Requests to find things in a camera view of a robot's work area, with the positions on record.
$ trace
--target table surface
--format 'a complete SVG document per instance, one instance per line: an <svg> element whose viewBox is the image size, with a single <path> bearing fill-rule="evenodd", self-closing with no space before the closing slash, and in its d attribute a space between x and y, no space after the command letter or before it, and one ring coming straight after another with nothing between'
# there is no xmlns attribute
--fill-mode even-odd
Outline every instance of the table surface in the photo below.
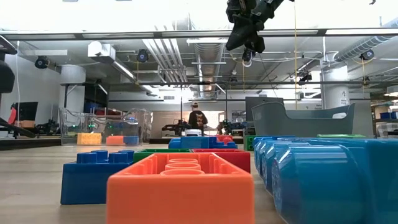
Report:
<svg viewBox="0 0 398 224"><path fill-rule="evenodd" d="M141 149L166 148L165 144ZM55 146L0 151L0 220L2 224L104 224L105 205L60 205L62 166L76 160L76 153L124 146ZM254 167L256 224L280 224L274 202Z"/></svg>

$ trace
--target shelf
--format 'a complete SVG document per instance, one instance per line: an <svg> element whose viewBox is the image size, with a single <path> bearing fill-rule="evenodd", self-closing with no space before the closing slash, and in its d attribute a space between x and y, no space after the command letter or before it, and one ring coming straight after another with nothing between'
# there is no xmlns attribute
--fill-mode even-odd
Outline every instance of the shelf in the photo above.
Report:
<svg viewBox="0 0 398 224"><path fill-rule="evenodd" d="M375 119L375 123L398 123L398 119Z"/></svg>

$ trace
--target red lego block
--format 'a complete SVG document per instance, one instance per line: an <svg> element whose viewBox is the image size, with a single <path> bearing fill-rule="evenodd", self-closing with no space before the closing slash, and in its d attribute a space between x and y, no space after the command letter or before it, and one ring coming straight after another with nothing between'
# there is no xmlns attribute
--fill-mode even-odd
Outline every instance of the red lego block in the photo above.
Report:
<svg viewBox="0 0 398 224"><path fill-rule="evenodd" d="M201 170L165 171L172 159ZM213 153L153 154L112 175L106 196L106 224L254 224L252 175Z"/></svg>
<svg viewBox="0 0 398 224"><path fill-rule="evenodd" d="M109 146L122 146L125 145L124 136L108 136L106 138L106 144Z"/></svg>
<svg viewBox="0 0 398 224"><path fill-rule="evenodd" d="M250 152L239 149L192 149L192 152L214 152L217 156L250 172Z"/></svg>
<svg viewBox="0 0 398 224"><path fill-rule="evenodd" d="M234 141L232 136L230 135L219 135L216 136L217 137L217 141L222 141L224 142L224 145L226 146L229 142Z"/></svg>

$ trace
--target green lego block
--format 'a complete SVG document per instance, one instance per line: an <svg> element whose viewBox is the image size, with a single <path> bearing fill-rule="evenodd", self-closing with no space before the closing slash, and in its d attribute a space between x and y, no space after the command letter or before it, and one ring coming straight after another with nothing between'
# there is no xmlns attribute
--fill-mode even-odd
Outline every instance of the green lego block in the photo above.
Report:
<svg viewBox="0 0 398 224"><path fill-rule="evenodd" d="M253 141L257 136L243 136L243 149L246 151L254 151Z"/></svg>
<svg viewBox="0 0 398 224"><path fill-rule="evenodd" d="M362 134L319 134L318 138L366 138Z"/></svg>
<svg viewBox="0 0 398 224"><path fill-rule="evenodd" d="M144 149L134 153L134 163L145 159L146 157L152 155L153 153L191 153L191 149Z"/></svg>

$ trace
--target gray plastic bin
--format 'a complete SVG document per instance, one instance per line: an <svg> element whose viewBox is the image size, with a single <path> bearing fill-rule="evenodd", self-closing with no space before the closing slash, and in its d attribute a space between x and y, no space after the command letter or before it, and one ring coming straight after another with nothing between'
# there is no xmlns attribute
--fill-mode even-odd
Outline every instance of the gray plastic bin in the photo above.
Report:
<svg viewBox="0 0 398 224"><path fill-rule="evenodd" d="M258 136L293 135L316 137L318 134L352 134L355 104L314 111L286 111L282 103L263 103L252 108ZM342 119L334 114L346 113Z"/></svg>

